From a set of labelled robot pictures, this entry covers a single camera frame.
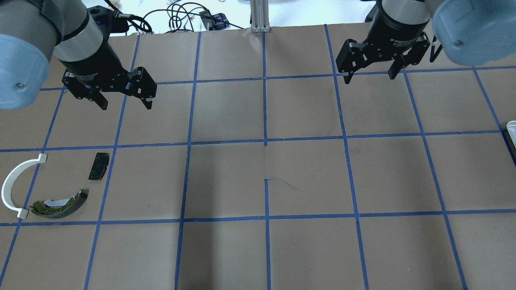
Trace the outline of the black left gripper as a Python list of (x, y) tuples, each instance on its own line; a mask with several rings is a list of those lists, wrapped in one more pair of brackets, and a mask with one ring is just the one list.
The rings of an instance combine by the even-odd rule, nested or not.
[(133, 71), (123, 68), (107, 40), (84, 60), (61, 62), (66, 68), (62, 82), (76, 99), (94, 101), (101, 110), (107, 110), (108, 101), (102, 92), (121, 92), (140, 99), (151, 110), (157, 93), (156, 82), (144, 67)]

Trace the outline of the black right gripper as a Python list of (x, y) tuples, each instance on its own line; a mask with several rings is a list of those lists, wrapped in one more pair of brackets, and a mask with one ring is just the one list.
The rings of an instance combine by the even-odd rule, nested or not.
[(376, 11), (367, 38), (361, 43), (347, 39), (337, 55), (337, 71), (343, 74), (345, 84), (350, 84), (356, 71), (375, 62), (393, 60), (390, 80), (407, 66), (419, 64), (431, 44), (424, 32), (427, 24), (404, 24), (384, 10)]

